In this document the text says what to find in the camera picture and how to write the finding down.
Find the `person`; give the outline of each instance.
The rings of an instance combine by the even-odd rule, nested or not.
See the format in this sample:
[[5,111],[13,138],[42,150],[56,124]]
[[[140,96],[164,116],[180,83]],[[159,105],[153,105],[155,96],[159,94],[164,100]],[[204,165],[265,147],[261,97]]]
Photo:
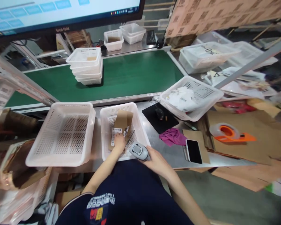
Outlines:
[[[62,210],[55,225],[64,224],[195,224],[210,225],[177,173],[155,149],[150,160],[117,162],[126,142],[115,135],[115,147],[93,174],[82,194]],[[159,176],[168,182],[170,196]]]

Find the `computer mouse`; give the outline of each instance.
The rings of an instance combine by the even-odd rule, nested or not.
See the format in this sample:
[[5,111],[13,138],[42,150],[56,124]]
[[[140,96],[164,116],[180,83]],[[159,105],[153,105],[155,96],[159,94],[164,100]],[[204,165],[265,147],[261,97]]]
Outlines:
[[162,109],[157,108],[155,109],[155,112],[159,120],[163,120],[165,118],[165,113],[162,111]]

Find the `navy shirt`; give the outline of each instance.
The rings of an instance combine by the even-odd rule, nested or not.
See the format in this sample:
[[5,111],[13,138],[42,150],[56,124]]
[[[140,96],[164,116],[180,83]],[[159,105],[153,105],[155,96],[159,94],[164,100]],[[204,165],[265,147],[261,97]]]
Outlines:
[[193,224],[158,175],[137,160],[117,162],[96,193],[70,201],[55,225]]

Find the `green conveyor belt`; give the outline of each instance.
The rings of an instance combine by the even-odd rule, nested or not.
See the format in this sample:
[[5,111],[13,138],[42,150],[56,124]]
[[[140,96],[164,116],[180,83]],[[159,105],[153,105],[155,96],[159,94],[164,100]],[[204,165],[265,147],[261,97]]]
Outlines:
[[[164,51],[153,51],[103,60],[104,85],[86,87],[76,81],[70,66],[26,73],[61,102],[87,102],[161,92],[183,77]],[[7,107],[39,103],[15,92]]]

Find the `computer monitor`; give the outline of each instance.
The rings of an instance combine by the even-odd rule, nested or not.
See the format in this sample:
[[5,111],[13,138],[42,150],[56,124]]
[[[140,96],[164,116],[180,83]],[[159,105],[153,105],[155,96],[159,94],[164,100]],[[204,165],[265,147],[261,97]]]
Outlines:
[[145,0],[0,0],[0,40],[141,19]]

